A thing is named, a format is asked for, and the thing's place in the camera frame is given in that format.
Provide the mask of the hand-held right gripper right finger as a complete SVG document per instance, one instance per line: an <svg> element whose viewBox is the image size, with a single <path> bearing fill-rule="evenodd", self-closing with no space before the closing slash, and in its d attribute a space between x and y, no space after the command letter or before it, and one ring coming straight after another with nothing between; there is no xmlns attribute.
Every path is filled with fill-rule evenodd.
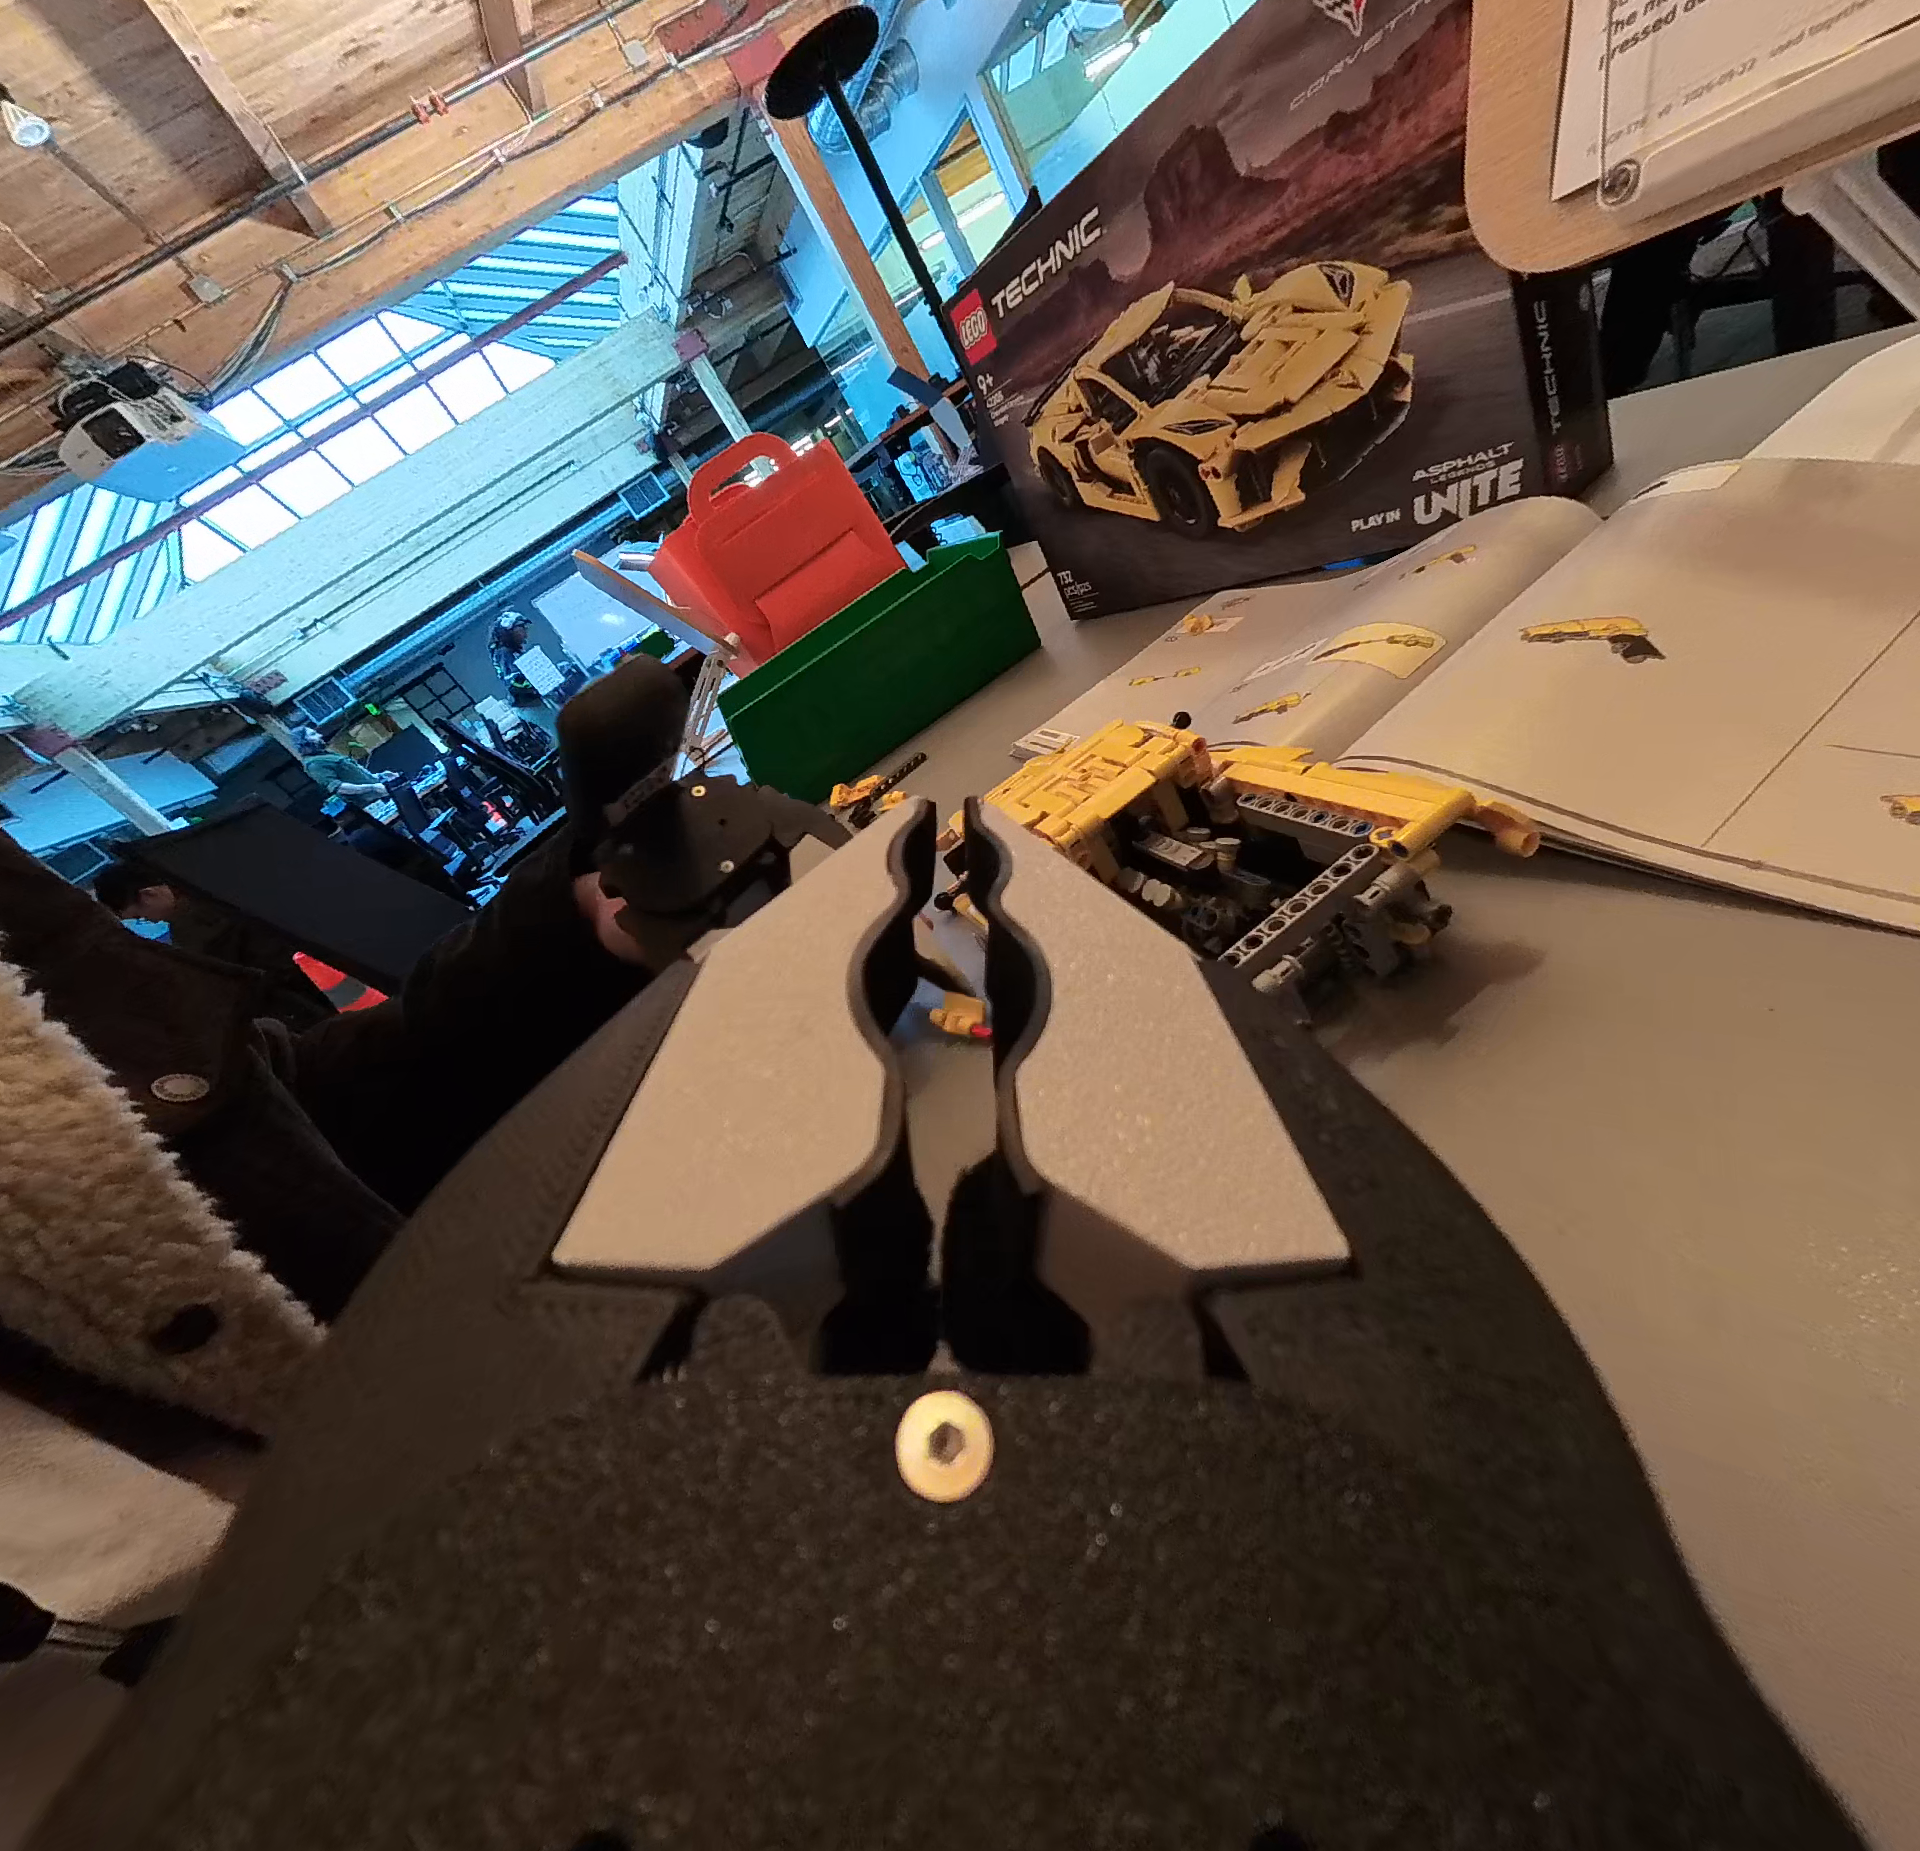
<svg viewBox="0 0 1920 1851"><path fill-rule="evenodd" d="M1322 1282L1358 1249L1205 960L968 799L999 1158L1039 1282L1115 1350L1144 1310Z"/></svg>

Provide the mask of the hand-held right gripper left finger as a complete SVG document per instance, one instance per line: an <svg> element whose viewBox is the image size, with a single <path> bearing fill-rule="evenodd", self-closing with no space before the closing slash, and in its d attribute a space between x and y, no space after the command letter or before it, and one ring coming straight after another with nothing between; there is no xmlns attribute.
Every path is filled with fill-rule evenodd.
<svg viewBox="0 0 1920 1851"><path fill-rule="evenodd" d="M927 1202L898 1016L924 989L939 808L909 799L697 960L549 1267L750 1291L823 1370L927 1370Z"/></svg>

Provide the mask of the yellow brick car model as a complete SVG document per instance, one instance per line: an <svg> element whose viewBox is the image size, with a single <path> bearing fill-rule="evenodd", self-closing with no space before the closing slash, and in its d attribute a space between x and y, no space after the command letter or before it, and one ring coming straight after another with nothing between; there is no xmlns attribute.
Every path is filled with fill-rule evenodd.
<svg viewBox="0 0 1920 1851"><path fill-rule="evenodd" d="M1541 825L1462 782L1213 748L1186 719L1105 719L982 808L1098 877L1122 906L1312 1016L1337 974L1405 974L1453 922L1429 895L1441 840L1480 825L1532 859Z"/></svg>

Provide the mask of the grey desk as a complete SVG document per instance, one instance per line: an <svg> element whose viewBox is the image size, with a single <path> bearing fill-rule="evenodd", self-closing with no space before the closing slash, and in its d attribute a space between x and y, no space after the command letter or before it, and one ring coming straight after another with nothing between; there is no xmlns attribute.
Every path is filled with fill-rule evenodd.
<svg viewBox="0 0 1920 1851"><path fill-rule="evenodd" d="M1740 456L1912 466L1912 339ZM1441 968L1332 1054L1541 1267L1762 1703L1912 1843L1912 937L1550 840L1441 859Z"/></svg>

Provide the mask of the green plastic bin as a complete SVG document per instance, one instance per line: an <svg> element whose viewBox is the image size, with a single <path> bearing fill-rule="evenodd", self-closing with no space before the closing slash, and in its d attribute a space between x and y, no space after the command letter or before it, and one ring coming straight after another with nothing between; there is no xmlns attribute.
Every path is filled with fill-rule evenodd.
<svg viewBox="0 0 1920 1851"><path fill-rule="evenodd" d="M742 782L823 808L1039 649L999 531L939 543L722 687Z"/></svg>

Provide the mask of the orange bag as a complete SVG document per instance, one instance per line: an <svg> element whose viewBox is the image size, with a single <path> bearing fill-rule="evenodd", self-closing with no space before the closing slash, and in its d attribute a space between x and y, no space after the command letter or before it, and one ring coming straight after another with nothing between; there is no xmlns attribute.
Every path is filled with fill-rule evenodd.
<svg viewBox="0 0 1920 1851"><path fill-rule="evenodd" d="M834 451L742 430L686 475L686 519L662 543L653 579L742 663L765 663L898 568Z"/></svg>

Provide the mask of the black office chair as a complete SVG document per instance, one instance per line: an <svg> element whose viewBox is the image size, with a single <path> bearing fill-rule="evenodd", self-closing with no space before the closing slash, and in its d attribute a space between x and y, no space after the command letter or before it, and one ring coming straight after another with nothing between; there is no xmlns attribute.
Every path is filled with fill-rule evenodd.
<svg viewBox="0 0 1920 1851"><path fill-rule="evenodd" d="M427 894L282 808L235 808L193 825L130 840L124 859L376 989L475 922L465 895Z"/></svg>

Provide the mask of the black pole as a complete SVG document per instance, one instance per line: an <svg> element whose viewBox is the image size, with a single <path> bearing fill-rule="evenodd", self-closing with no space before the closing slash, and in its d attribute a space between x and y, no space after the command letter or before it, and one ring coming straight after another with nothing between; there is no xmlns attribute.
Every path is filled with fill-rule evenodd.
<svg viewBox="0 0 1920 1851"><path fill-rule="evenodd" d="M954 321L947 321L947 292L939 292L939 275L927 275L927 263L924 263L924 241L910 241L910 227L909 227L909 211L898 211L898 195L887 195L887 176L879 176L879 166L875 166L875 147L866 147L866 128L861 128L861 106L855 106L855 96L845 96L845 87L875 62L875 45L879 45L875 6L855 0L855 6L823 19L823 20L777 62L762 106L765 106L765 128L777 128L777 147L783 147L788 187L809 195L812 227L826 236L826 248L834 248L834 263L845 263L845 284L861 292L875 339L898 355L898 372L910 372L910 355L909 355L909 321L898 321L898 300L887 300L887 284L879 284L879 269L875 269L875 259L866 259L866 236L855 227L855 211L845 211L845 195L834 195L834 176L826 176L812 128L809 128L812 106L826 106L826 114L845 123L855 166L861 166L861 176L866 176L866 195L875 195L875 211L879 211L898 259L909 259L909 269L910 269L910 284L924 284L924 300L927 300L947 347L954 347L954 380L968 387L968 347L963 347L963 334L954 334Z"/></svg>

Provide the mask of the instruction booklet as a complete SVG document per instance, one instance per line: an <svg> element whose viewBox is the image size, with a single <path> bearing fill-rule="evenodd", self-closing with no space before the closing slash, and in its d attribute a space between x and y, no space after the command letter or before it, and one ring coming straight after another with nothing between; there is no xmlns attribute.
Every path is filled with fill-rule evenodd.
<svg viewBox="0 0 1920 1851"><path fill-rule="evenodd" d="M1920 466L1689 466L1609 519L1520 497L1286 585L1213 585L1012 757L1105 719L1417 777L1550 846L1920 927Z"/></svg>

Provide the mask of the white ceiling projector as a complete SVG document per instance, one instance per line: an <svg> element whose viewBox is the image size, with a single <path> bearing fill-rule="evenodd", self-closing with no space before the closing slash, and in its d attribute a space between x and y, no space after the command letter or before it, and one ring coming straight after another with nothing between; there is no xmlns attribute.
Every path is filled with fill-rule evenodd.
<svg viewBox="0 0 1920 1851"><path fill-rule="evenodd" d="M112 362L89 372L53 398L53 456L80 484L112 484L112 466L142 456L142 451L176 451L204 430L204 413L155 372L155 362Z"/></svg>

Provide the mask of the brick car set box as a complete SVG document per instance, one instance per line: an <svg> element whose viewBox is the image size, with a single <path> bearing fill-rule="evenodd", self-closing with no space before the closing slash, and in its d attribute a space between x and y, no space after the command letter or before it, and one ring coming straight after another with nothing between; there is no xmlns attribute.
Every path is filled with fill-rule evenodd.
<svg viewBox="0 0 1920 1851"><path fill-rule="evenodd" d="M1480 248L1462 96L1468 0L1253 0L954 284L1065 616L1609 475L1597 284Z"/></svg>

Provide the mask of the wooden board white stand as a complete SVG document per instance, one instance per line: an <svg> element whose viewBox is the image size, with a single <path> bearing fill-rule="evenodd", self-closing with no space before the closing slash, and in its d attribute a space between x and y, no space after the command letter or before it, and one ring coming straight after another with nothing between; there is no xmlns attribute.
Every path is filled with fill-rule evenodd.
<svg viewBox="0 0 1920 1851"><path fill-rule="evenodd" d="M1564 37L1571 0L1468 0L1462 202L1503 269L1532 275L1609 263L1630 241L1779 195L1779 211L1811 219L1878 292L1912 308L1912 202L1878 176L1878 147L1912 136L1920 106L1671 211L1604 211L1597 187L1556 202Z"/></svg>

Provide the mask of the printed paper sheet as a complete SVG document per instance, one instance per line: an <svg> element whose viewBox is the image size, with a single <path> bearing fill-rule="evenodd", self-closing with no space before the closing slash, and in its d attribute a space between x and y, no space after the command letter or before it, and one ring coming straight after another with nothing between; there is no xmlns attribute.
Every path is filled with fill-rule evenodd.
<svg viewBox="0 0 1920 1851"><path fill-rule="evenodd" d="M1671 211L1920 96L1920 0L1571 0L1556 202Z"/></svg>

